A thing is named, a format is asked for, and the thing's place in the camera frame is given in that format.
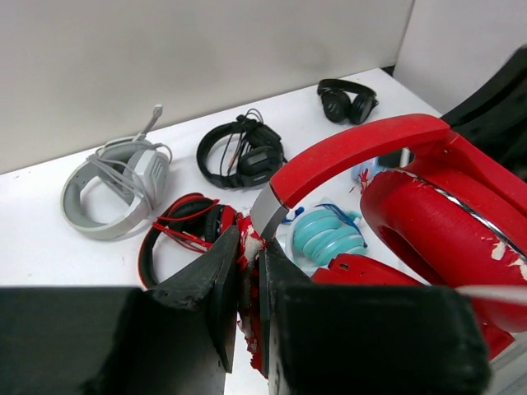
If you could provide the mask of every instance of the red and black headphones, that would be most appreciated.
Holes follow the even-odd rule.
[[[190,193],[176,200],[152,224],[141,244],[138,269],[141,282],[152,288],[159,281],[154,272],[153,248],[161,233],[197,253],[205,253],[225,230],[236,223],[237,212],[218,199]]]

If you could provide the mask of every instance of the black headset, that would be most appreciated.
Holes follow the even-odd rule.
[[[345,92],[354,93],[357,97],[351,102]],[[322,100],[326,118],[333,123],[349,119],[351,123],[360,125],[379,104],[374,90],[356,82],[322,80],[316,93]]]
[[[235,122],[211,130],[199,143],[196,160],[203,177],[219,188],[253,187],[267,183],[284,164],[281,138],[269,126],[257,119],[239,115]],[[236,148],[236,171],[227,175],[212,174],[207,168],[207,158],[212,147],[227,136],[240,134]]]

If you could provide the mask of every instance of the white headset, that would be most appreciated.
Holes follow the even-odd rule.
[[[172,151],[165,144],[152,144],[145,136],[162,112],[163,107],[157,105],[141,133],[107,142],[69,176],[60,205],[71,227],[92,239],[114,239],[137,226],[161,203]],[[160,147],[166,148],[169,155],[157,151]],[[128,210],[109,224],[88,218],[81,205],[81,191],[95,177],[128,204]]]

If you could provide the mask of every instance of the headband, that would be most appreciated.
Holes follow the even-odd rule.
[[[521,179],[503,171],[442,120],[409,114],[348,129],[294,157],[256,198],[250,210],[254,230],[271,239],[290,208],[313,189],[354,165],[405,147],[416,158],[434,156],[439,163],[469,174],[527,216],[527,188]]]
[[[64,185],[61,195],[61,210],[69,225],[92,239],[108,240],[137,226],[150,211],[145,199],[134,196],[126,212],[109,224],[101,224],[93,221],[84,214],[81,205],[81,191],[95,177],[100,175],[99,168],[93,163],[86,161],[80,165]]]
[[[337,80],[337,79],[321,80],[319,82],[319,86],[316,88],[316,93],[317,95],[322,95],[324,92],[332,90],[332,89],[339,89],[341,91],[355,93],[356,95],[365,93],[369,96],[373,96],[373,97],[377,96],[375,91],[371,88],[368,88],[367,86],[357,84],[356,82],[351,82],[351,81],[346,81],[346,80]]]

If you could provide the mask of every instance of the black foam pad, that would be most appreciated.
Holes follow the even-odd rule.
[[[203,227],[203,238],[208,243],[214,243],[220,235],[220,220],[222,218],[223,205],[218,204],[210,209]]]

